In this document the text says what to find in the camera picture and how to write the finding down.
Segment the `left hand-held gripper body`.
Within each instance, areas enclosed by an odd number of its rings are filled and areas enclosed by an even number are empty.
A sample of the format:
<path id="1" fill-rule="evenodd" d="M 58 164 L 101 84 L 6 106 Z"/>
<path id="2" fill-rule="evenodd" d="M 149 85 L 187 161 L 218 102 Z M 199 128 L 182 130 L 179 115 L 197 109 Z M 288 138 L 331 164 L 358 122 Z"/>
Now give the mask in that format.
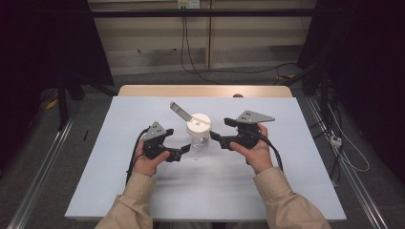
<path id="1" fill-rule="evenodd" d="M 164 145 L 164 140 L 167 138 L 165 130 L 167 129 L 155 121 L 143 138 L 143 152 L 149 159 L 154 159 L 167 151 L 170 156 L 165 160 L 166 162 L 180 161 L 180 149 L 168 148 Z"/>

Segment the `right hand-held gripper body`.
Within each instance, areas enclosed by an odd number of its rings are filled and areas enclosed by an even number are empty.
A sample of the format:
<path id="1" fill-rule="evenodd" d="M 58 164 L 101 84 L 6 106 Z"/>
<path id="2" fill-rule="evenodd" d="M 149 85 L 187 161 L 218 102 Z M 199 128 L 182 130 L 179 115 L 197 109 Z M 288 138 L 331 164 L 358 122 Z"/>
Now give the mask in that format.
<path id="1" fill-rule="evenodd" d="M 237 132 L 235 136 L 221 136 L 222 140 L 219 141 L 222 149 L 232 151 L 229 146 L 230 142 L 236 142 L 247 149 L 252 149 L 259 141 L 259 127 L 258 124 L 262 122 L 274 121 L 273 116 L 259 114 L 249 110 L 244 111 L 236 119 Z"/>

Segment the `clear plastic jar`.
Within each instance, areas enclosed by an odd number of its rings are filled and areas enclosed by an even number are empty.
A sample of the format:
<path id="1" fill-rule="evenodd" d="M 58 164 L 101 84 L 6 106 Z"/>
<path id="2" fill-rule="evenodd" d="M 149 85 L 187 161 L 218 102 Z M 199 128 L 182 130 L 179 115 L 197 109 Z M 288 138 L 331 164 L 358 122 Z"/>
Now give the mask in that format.
<path id="1" fill-rule="evenodd" d="M 196 150 L 202 150 L 206 148 L 210 139 L 209 133 L 204 133 L 202 135 L 192 135 L 191 136 L 191 146 Z"/>

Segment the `white lid with grey flap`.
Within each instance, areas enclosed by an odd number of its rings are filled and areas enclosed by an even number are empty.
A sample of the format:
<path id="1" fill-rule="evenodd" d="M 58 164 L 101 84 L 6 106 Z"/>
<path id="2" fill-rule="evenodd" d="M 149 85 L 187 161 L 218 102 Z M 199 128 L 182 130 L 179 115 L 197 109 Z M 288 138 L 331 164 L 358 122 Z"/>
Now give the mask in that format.
<path id="1" fill-rule="evenodd" d="M 186 121 L 186 130 L 193 137 L 206 137 L 211 130 L 211 120 L 205 114 L 189 114 L 177 103 L 171 102 L 170 109 Z"/>

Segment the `person's left hand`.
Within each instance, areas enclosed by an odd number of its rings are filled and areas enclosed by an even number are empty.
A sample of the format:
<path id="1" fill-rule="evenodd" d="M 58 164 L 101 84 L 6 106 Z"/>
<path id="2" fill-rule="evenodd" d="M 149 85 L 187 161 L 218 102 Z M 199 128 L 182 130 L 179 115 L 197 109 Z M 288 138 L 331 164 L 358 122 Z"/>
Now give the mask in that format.
<path id="1" fill-rule="evenodd" d="M 167 158 L 169 158 L 169 156 L 170 153 L 165 151 L 156 158 L 149 159 L 147 156 L 144 155 L 143 140 L 141 140 L 135 152 L 135 163 L 133 167 L 133 173 L 138 173 L 148 177 L 152 177 L 156 173 L 158 166 L 162 162 L 164 162 Z"/>

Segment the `person's right hand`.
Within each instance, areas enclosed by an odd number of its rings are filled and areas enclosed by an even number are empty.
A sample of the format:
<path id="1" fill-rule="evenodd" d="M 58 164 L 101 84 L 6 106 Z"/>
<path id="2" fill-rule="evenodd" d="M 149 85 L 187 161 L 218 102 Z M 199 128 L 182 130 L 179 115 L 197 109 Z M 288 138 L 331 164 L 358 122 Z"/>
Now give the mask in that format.
<path id="1" fill-rule="evenodd" d="M 236 142 L 230 142 L 229 146 L 245 157 L 256 175 L 273 167 L 269 146 L 261 139 L 252 149 L 247 149 Z"/>

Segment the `wooden table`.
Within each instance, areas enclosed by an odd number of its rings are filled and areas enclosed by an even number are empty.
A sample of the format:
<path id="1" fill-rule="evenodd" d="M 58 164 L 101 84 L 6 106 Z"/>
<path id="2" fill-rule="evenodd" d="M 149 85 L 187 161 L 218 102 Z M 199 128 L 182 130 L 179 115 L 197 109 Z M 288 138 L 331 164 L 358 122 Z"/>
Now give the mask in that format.
<path id="1" fill-rule="evenodd" d="M 119 96 L 292 97 L 286 86 L 244 85 L 124 85 Z"/>

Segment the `white table board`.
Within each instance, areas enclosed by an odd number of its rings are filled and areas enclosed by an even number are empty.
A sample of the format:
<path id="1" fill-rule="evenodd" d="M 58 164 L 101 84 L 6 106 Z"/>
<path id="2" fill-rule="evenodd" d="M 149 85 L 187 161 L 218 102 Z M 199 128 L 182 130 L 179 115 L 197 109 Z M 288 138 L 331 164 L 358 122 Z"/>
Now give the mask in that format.
<path id="1" fill-rule="evenodd" d="M 126 171 L 139 133 L 158 122 L 173 130 L 165 146 L 180 148 L 190 138 L 184 121 L 169 107 L 169 97 L 117 96 L 105 117 L 94 149 L 67 209 L 69 219 L 104 217 L 123 192 Z M 297 100 L 283 98 L 178 97 L 190 114 L 202 113 L 220 135 L 235 135 L 224 124 L 246 110 L 272 116 L 269 139 L 280 154 L 294 192 L 311 201 L 328 220 L 346 215 L 331 184 Z M 266 208 L 245 159 L 216 141 L 192 149 L 179 162 L 163 162 L 150 201 L 150 214 L 159 221 L 263 221 Z"/>

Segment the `black metal stand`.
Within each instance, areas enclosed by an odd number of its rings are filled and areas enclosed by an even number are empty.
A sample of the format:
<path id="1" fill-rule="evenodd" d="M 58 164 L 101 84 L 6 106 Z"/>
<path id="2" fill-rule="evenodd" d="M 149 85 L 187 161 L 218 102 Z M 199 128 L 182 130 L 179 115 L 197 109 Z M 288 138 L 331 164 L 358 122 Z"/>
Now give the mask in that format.
<path id="1" fill-rule="evenodd" d="M 328 108 L 328 74 L 325 65 L 321 61 L 315 61 L 297 75 L 283 82 L 283 86 L 291 86 L 300 81 L 304 95 L 315 95 L 320 90 L 321 117 L 327 119 L 330 110 Z"/>
<path id="2" fill-rule="evenodd" d="M 85 96 L 81 85 L 90 85 L 92 88 L 99 92 L 107 94 L 109 96 L 116 96 L 117 91 L 111 90 L 96 83 L 94 80 L 90 79 L 79 73 L 73 72 L 61 72 L 56 77 L 56 88 L 57 88 L 57 100 L 59 102 L 59 127 L 58 130 L 62 131 L 67 125 L 69 120 L 68 114 L 68 104 L 66 93 L 69 93 L 73 100 L 82 100 Z"/>

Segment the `black horizontal bar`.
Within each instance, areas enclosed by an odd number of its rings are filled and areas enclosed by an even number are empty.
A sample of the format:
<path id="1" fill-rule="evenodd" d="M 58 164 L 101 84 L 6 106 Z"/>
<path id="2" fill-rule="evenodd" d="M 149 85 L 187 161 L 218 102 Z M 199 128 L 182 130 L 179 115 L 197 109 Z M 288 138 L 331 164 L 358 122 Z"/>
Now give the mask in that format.
<path id="1" fill-rule="evenodd" d="M 313 16 L 312 9 L 193 9 L 193 10 L 92 10 L 96 18 L 120 17 L 301 17 Z"/>

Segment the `black curtain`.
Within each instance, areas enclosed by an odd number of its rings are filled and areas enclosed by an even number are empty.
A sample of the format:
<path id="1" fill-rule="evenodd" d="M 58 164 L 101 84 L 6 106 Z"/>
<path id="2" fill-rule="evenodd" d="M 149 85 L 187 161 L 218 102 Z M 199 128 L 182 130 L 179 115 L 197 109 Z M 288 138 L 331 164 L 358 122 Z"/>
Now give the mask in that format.
<path id="1" fill-rule="evenodd" d="M 78 100 L 83 84 L 114 80 L 89 0 L 0 0 L 0 177 L 55 89 Z"/>
<path id="2" fill-rule="evenodd" d="M 328 77 L 377 155 L 405 185 L 405 0 L 316 0 L 299 58 L 321 58 L 328 38 Z"/>

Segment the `metal floor rail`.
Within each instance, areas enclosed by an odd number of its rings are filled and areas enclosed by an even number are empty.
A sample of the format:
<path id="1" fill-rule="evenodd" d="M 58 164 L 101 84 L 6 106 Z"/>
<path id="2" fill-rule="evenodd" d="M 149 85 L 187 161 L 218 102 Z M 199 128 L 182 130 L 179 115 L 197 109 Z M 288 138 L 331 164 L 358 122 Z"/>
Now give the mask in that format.
<path id="1" fill-rule="evenodd" d="M 43 190 L 43 187 L 52 171 L 56 159 L 66 141 L 67 136 L 70 133 L 70 130 L 72 129 L 74 122 L 75 118 L 70 117 L 64 124 L 63 128 L 56 133 L 51 148 L 49 149 L 44 161 L 36 173 L 29 190 L 18 205 L 7 229 L 25 229 L 32 210 Z"/>
<path id="2" fill-rule="evenodd" d="M 307 98 L 307 102 L 317 120 L 317 125 L 321 128 L 322 133 L 319 136 L 323 136 L 328 142 L 330 149 L 334 155 L 334 167 L 339 168 L 341 173 L 344 173 L 349 184 L 352 187 L 354 194 L 356 195 L 359 204 L 365 212 L 369 222 L 373 229 L 389 229 L 386 221 L 382 217 L 378 207 L 376 206 L 372 196 L 366 189 L 366 186 L 361 181 L 358 173 L 366 173 L 371 169 L 370 162 L 364 156 L 364 154 L 358 149 L 358 147 L 346 136 L 341 128 L 341 118 L 336 117 L 333 108 L 328 104 L 330 114 L 327 119 L 321 117 L 320 105 L 315 98 Z M 347 154 L 344 151 L 343 143 L 340 148 L 335 148 L 330 145 L 330 137 L 336 135 L 342 140 L 345 139 L 354 150 L 363 158 L 366 163 L 365 168 L 360 168 L 354 165 Z"/>

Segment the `white wall outlet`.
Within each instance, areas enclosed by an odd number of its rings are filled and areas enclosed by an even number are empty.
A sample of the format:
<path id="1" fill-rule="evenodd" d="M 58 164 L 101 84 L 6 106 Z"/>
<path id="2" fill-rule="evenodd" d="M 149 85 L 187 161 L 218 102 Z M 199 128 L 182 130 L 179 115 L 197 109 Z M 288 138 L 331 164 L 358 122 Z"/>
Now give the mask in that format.
<path id="1" fill-rule="evenodd" d="M 179 9 L 191 9 L 196 10 L 201 7 L 200 0 L 178 0 Z"/>

